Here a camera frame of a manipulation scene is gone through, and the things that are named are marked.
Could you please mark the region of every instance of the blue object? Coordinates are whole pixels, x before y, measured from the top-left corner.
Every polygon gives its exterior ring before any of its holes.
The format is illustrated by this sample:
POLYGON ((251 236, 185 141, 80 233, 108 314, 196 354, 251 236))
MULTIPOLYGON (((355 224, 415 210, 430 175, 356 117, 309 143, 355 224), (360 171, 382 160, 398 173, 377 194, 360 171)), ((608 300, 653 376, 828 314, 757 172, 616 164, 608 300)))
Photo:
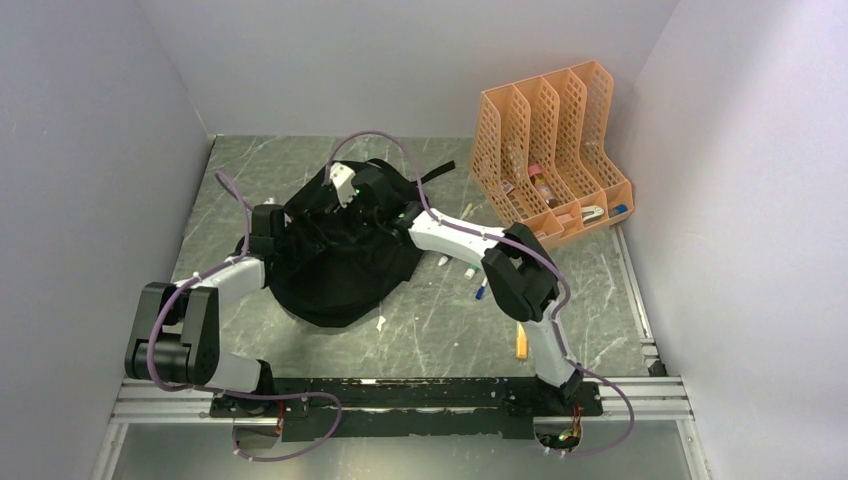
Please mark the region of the blue object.
POLYGON ((610 218, 627 211, 627 205, 618 205, 610 209, 610 218))

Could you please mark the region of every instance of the cable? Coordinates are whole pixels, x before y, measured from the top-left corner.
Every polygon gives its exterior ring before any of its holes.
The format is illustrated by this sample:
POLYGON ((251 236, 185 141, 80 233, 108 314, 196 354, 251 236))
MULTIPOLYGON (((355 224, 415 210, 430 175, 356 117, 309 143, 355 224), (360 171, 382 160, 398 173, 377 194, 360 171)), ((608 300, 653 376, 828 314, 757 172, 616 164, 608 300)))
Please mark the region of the cable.
POLYGON ((545 268, 550 270, 551 273, 553 273, 554 276, 557 278, 557 280, 559 280, 559 282, 562 284, 562 287, 563 287, 563 290, 564 290, 563 299, 554 307, 553 311, 551 312, 552 313, 551 316, 553 317, 552 321, 555 323, 555 328, 553 329, 554 330, 554 336, 556 337, 557 344, 559 345, 560 351, 562 352, 563 356, 565 357, 565 360, 572 367, 574 367, 576 370, 578 370, 579 372, 581 372, 584 375, 588 375, 590 377, 593 377, 593 378, 599 380, 605 386, 610 387, 613 390, 615 390, 615 392, 621 397, 621 399, 624 400, 624 404, 627 406, 627 413, 628 413, 628 416, 629 416, 629 420, 627 422, 627 427, 624 429, 624 432, 622 432, 621 435, 619 435, 616 439, 614 439, 610 443, 604 445, 603 447, 594 448, 594 449, 587 450, 587 451, 584 451, 584 452, 568 453, 567 456, 589 457, 589 456, 592 456, 592 455, 597 455, 597 454, 606 452, 607 450, 610 450, 611 448, 619 445, 621 442, 626 440, 627 437, 630 436, 630 433, 633 431, 633 426, 634 426, 635 421, 636 421, 635 412, 633 411, 633 405, 630 403, 630 399, 627 398, 627 395, 625 395, 625 393, 618 387, 618 385, 612 383, 606 377, 604 377, 600 374, 597 374, 597 373, 589 370, 588 368, 583 367, 582 365, 580 365, 576 361, 572 360, 571 356, 569 355, 568 351, 565 348, 565 342, 563 341, 562 333, 560 333, 560 328, 562 328, 562 327, 561 327, 561 325, 559 325, 559 322, 556 321, 556 318, 557 318, 557 314, 559 313, 559 311, 562 310, 562 308, 568 303, 569 300, 571 300, 571 288, 568 286, 568 282, 565 281, 565 277, 562 275, 562 272, 559 271, 559 269, 556 267, 556 265, 554 265, 553 263, 548 261, 548 259, 546 259, 544 256, 540 255, 539 253, 531 250, 527 246, 522 245, 522 244, 520 244, 516 241, 510 240, 508 238, 505 238, 505 237, 502 237, 502 236, 499 236, 499 235, 492 235, 492 234, 488 234, 488 233, 483 234, 482 232, 474 230, 473 228, 464 227, 462 225, 456 225, 454 223, 451 223, 448 220, 443 220, 443 219, 439 218, 439 216, 436 215, 430 209, 430 204, 427 202, 427 196, 424 195, 424 184, 421 183, 421 174, 420 174, 420 170, 418 169, 418 162, 415 160, 415 158, 412 156, 412 154, 409 152, 409 150, 406 148, 406 146, 404 146, 400 142, 400 140, 389 135, 386 132, 382 132, 382 131, 379 131, 379 130, 363 130, 361 132, 356 132, 356 133, 348 136, 347 138, 345 138, 341 142, 339 142, 339 144, 336 145, 336 148, 333 149, 332 153, 330 153, 330 157, 327 159, 327 164, 324 166, 324 184, 326 185, 330 181, 330 168, 332 167, 333 161, 336 158, 336 154, 339 153, 339 150, 341 150, 342 146, 344 146, 344 144, 353 140, 354 138, 361 137, 361 136, 364 136, 364 135, 376 135, 376 136, 379 136, 379 137, 383 137, 383 138, 389 140, 390 142, 394 143, 395 145, 397 145, 398 148, 400 148, 400 151, 403 154, 403 158, 406 161, 409 162, 409 165, 412 167, 412 171, 415 172, 415 183, 418 186, 418 194, 419 194, 420 199, 421 199, 421 205, 424 207, 424 211, 427 212, 428 215, 430 215, 430 218, 439 222, 439 224, 453 228, 454 230, 457 230, 457 231, 460 231, 460 232, 463 232, 463 233, 467 233, 469 235, 475 235, 475 236, 478 236, 478 237, 487 238, 489 240, 494 240, 494 241, 497 241, 497 242, 505 243, 506 245, 517 248, 518 250, 521 250, 522 252, 533 257, 533 259, 536 260, 537 262, 539 262, 540 264, 544 265, 545 268))
MULTIPOLYGON (((156 348, 156 341, 159 339, 159 332, 160 332, 160 330, 162 330, 162 325, 164 325, 164 323, 165 323, 165 317, 168 316, 168 312, 171 311, 171 309, 174 306, 174 303, 176 303, 177 299, 180 297, 180 295, 186 289, 191 288, 193 285, 202 281, 202 279, 208 277, 209 275, 213 275, 215 273, 218 273, 221 270, 223 270, 224 268, 227 268, 228 266, 230 266, 231 264, 236 264, 236 263, 242 261, 247 256, 247 252, 250 249, 250 208, 248 208, 247 202, 244 200, 244 197, 242 197, 241 192, 239 192, 238 188, 236 188, 235 184, 233 183, 232 179, 230 179, 230 177, 228 177, 225 173, 223 173, 219 170, 219 171, 215 172, 215 179, 218 180, 218 183, 220 183, 221 186, 224 187, 224 190, 226 190, 228 193, 230 193, 230 195, 232 195, 239 202, 239 205, 242 206, 242 209, 244 211, 244 216, 245 216, 244 243, 242 244, 241 251, 239 252, 239 254, 237 256, 221 263, 220 265, 212 267, 212 268, 210 268, 209 270, 207 270, 203 273, 195 273, 190 279, 188 279, 182 285, 177 287, 177 289, 174 291, 174 293, 171 294, 170 297, 168 297, 168 300, 165 301, 165 304, 162 306, 162 309, 159 311, 159 315, 156 317, 156 322, 153 324, 153 330, 150 332, 150 337, 147 339, 148 348, 147 348, 147 358, 146 358, 146 360, 147 360, 147 371, 150 374, 150 379, 153 381, 154 384, 156 384, 157 387, 161 388, 162 390, 165 390, 166 392, 178 392, 180 390, 185 390, 185 389, 191 388, 191 385, 169 385, 162 380, 162 377, 160 377, 159 373, 156 371, 156 363, 153 361, 154 350, 156 348)), ((327 398, 329 400, 332 400, 333 403, 336 404, 336 418, 333 421, 333 425, 330 427, 329 430, 327 430, 327 433, 325 433, 324 436, 315 440, 309 446, 307 446, 307 447, 305 447, 301 450, 298 450, 297 452, 290 453, 288 455, 283 455, 283 456, 280 456, 280 457, 254 457, 254 456, 251 456, 251 455, 248 455, 248 454, 242 452, 238 448, 238 444, 236 443, 235 428, 234 428, 233 429, 233 446, 234 446, 233 453, 240 456, 241 458, 244 458, 244 459, 247 459, 247 460, 250 460, 250 461, 280 462, 280 461, 283 461, 283 460, 288 460, 290 458, 299 457, 301 455, 309 453, 312 450, 321 446, 321 444, 326 442, 327 439, 330 438, 333 435, 333 433, 335 433, 335 431, 339 427, 339 423, 341 423, 341 419, 342 419, 342 402, 338 399, 338 397, 336 397, 335 395, 333 395, 331 393, 304 392, 304 393, 293 393, 293 394, 288 394, 288 395, 256 395, 256 394, 253 394, 253 393, 225 391, 225 390, 222 390, 222 389, 219 389, 219 388, 195 387, 195 389, 203 391, 203 392, 214 393, 214 394, 227 394, 231 397, 244 398, 246 400, 261 400, 261 401, 280 401, 280 400, 283 400, 283 401, 285 401, 285 400, 297 400, 297 399, 304 398, 304 397, 307 397, 307 398, 318 397, 318 398, 327 398)))

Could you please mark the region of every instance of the desk organizer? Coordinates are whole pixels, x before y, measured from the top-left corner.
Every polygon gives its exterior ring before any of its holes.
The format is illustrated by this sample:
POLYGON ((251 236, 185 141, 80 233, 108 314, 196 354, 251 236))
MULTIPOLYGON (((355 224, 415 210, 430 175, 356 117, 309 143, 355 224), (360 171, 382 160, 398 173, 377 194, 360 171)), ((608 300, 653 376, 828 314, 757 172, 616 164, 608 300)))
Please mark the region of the desk organizer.
POLYGON ((483 92, 471 173, 504 226, 524 223, 550 250, 633 213, 630 181, 604 153, 612 89, 610 74, 587 62, 483 92), (552 207, 528 162, 541 167, 552 207), (591 206, 604 213, 584 223, 591 206), (611 208, 626 210, 610 217, 611 208))

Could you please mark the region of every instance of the black strap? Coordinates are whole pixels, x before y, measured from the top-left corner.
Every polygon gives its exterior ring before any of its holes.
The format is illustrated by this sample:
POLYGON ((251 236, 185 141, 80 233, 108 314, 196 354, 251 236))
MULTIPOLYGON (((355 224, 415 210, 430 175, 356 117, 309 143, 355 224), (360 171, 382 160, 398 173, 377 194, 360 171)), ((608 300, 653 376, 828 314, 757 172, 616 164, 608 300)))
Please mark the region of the black strap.
MULTIPOLYGON (((389 165, 388 162, 386 162, 385 160, 381 160, 379 158, 372 158, 371 160, 368 160, 368 163, 370 163, 372 165, 376 165, 380 168, 385 168, 385 169, 387 169, 391 172, 394 172, 398 175, 401 175, 401 173, 398 172, 395 167, 389 165)), ((446 163, 443 163, 443 164, 439 165, 438 167, 436 167, 436 168, 430 170, 429 172, 425 173, 421 177, 421 183, 427 183, 430 180, 433 180, 434 178, 439 177, 440 175, 444 175, 444 174, 450 172, 454 168, 456 168, 456 163, 454 163, 453 160, 446 162, 446 163)))

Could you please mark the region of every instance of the black fabric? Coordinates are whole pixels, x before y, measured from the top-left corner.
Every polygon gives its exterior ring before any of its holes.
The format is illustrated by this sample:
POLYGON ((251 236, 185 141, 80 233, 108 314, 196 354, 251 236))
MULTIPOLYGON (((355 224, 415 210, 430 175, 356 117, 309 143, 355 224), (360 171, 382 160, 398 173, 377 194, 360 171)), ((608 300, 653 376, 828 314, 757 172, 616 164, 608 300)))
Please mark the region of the black fabric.
MULTIPOLYGON (((415 182, 386 162, 341 162, 354 172, 378 169, 405 202, 419 201, 415 182)), ((450 171, 442 165, 428 180, 450 171)), ((339 208, 322 168, 285 205, 291 222, 266 265, 267 284, 292 314, 320 327, 345 327, 408 281, 423 252, 390 228, 398 212, 354 200, 339 208)))

